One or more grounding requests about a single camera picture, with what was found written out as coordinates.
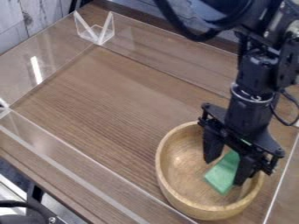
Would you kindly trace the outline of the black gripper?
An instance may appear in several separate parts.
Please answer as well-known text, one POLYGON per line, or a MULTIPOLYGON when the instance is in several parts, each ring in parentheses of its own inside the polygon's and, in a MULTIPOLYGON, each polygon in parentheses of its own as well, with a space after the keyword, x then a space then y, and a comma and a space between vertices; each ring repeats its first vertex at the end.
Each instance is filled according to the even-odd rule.
POLYGON ((220 157, 224 145, 229 146, 240 155, 233 185, 243 186, 259 172, 271 175, 285 155, 268 131, 279 93, 253 94, 237 83, 231 84, 229 93, 227 108, 211 103, 200 106, 203 158, 209 164, 220 157))

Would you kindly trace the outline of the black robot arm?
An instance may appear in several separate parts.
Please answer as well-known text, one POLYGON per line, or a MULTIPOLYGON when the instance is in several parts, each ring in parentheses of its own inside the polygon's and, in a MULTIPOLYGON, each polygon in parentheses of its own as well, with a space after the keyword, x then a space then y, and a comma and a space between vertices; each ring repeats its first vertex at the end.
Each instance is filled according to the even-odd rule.
POLYGON ((221 14, 204 21, 216 30, 232 29, 240 40, 237 76, 229 87, 228 107, 204 103, 203 157, 219 158, 223 148, 239 154, 233 184, 257 172, 271 174, 285 152, 268 132, 280 97, 299 83, 299 3, 295 0, 235 0, 219 7, 221 14))

